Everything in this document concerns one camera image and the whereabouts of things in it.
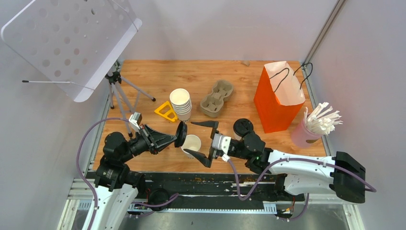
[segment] gift bag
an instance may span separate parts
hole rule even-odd
[[[264,132],[287,130],[305,103],[304,96],[286,61],[265,64],[254,97]]]

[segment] black round object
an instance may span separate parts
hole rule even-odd
[[[233,125],[234,132],[240,136],[245,136],[249,131],[254,130],[252,122],[246,118],[238,119]]]
[[[186,136],[188,135],[188,126],[184,121],[181,121],[176,129],[175,147],[179,148],[185,143]]]
[[[149,195],[148,197],[148,204],[149,205],[160,205],[169,200],[169,193],[163,189],[159,188],[154,191]],[[151,210],[159,212],[164,210],[168,205],[161,206],[161,207],[152,207]]]

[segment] wooden table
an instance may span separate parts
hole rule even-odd
[[[157,100],[151,101],[144,95],[140,96],[137,112],[142,113],[142,123],[148,124],[151,128],[167,133],[175,134],[179,122],[172,123],[154,113],[165,101],[169,100],[169,94],[176,88],[185,88],[191,95],[192,117],[191,121],[212,120],[199,110],[202,98],[211,92],[211,88],[217,80],[224,79],[234,85],[234,94],[225,103],[223,111],[215,120],[219,121],[218,130],[227,136],[233,137],[233,123],[239,118],[247,118],[252,121],[254,131],[266,142],[266,147],[284,151],[287,153],[300,154],[305,156],[325,156],[325,150],[321,140],[318,140],[312,147],[301,149],[295,146],[290,133],[303,118],[303,111],[308,107],[311,111],[307,88],[303,90],[307,98],[301,111],[298,113],[292,125],[286,131],[264,134],[253,98],[262,72],[263,65],[271,61],[251,61],[250,66],[240,64],[240,61],[158,61],[158,60],[127,60],[123,65],[121,74],[133,82],[135,85],[154,96]],[[289,62],[292,69],[296,70],[300,64],[298,61]],[[303,80],[302,72],[296,73],[298,80]],[[134,104],[137,91],[125,82],[122,88]],[[121,117],[117,106],[110,109],[108,117]],[[208,154],[211,139],[210,128],[188,125],[188,134],[197,135],[202,141],[200,152]],[[126,128],[122,121],[108,121],[104,125],[103,134],[97,155],[94,169],[99,166],[99,161],[103,156],[103,146],[105,137],[114,131],[119,131],[128,138]],[[244,166],[245,160],[232,159],[236,165],[238,173],[252,173]],[[196,159],[189,159],[180,148],[172,145],[160,152],[152,155],[144,152],[140,156],[127,162],[133,171],[138,172],[199,172],[199,173],[232,173],[230,165],[221,159],[213,160],[211,168],[205,168]]]

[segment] white perforated panel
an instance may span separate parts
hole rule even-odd
[[[51,81],[95,89],[142,24],[127,0],[114,1],[129,17],[112,0],[33,0],[3,26],[1,37]],[[57,85],[75,102],[93,93]]]

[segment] yellow triangle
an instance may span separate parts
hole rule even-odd
[[[164,114],[160,113],[160,111],[161,111],[163,108],[165,108],[166,106],[169,106],[169,110],[168,110],[166,113],[164,113]],[[172,105],[170,104],[169,101],[166,101],[164,104],[162,104],[162,105],[161,105],[160,107],[158,107],[156,110],[154,110],[154,112],[155,112],[156,114],[158,114],[159,116],[168,119],[168,120],[171,121],[171,122],[175,122],[175,121],[178,119],[178,116],[176,116],[176,113],[175,113],[175,111],[173,110]],[[173,114],[173,115],[175,115],[175,117],[174,117],[174,118],[169,118],[169,117],[168,117],[169,114]]]

